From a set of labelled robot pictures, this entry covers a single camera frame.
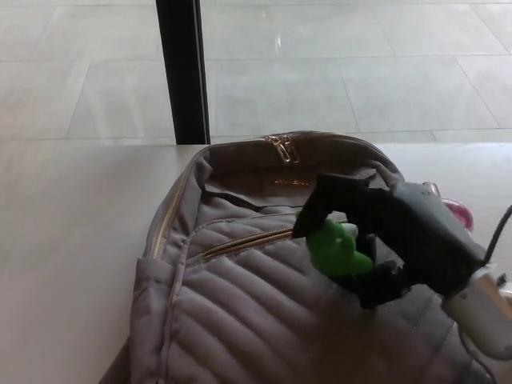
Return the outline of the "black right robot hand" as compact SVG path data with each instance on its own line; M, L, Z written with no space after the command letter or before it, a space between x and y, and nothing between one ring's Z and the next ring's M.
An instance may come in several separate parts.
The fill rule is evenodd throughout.
M366 273L328 277L355 294L364 309L375 308L423 284L448 297L487 264L486 251L439 196L422 184L397 182L389 189L336 174L318 176L298 213L292 235L310 237L332 212L342 212L361 234L373 235L403 262L389 260Z

